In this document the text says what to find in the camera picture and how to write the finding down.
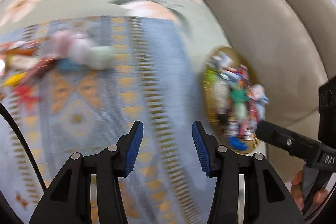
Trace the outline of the person's right hand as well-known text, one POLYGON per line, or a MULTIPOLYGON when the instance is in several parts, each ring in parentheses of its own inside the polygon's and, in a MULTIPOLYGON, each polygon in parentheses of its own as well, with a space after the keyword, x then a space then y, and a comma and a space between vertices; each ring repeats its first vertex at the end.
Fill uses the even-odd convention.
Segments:
MULTIPOLYGON (((303 179, 303 171, 299 171, 291 181, 291 195, 299 208, 300 211, 303 210, 303 207, 305 205, 304 199, 303 199, 303 193, 301 191, 301 184, 303 179)), ((329 191, 327 189, 321 189, 318 192, 314 194, 313 197, 313 203, 316 205, 319 205, 323 203, 323 201, 327 198, 329 194, 329 191)))

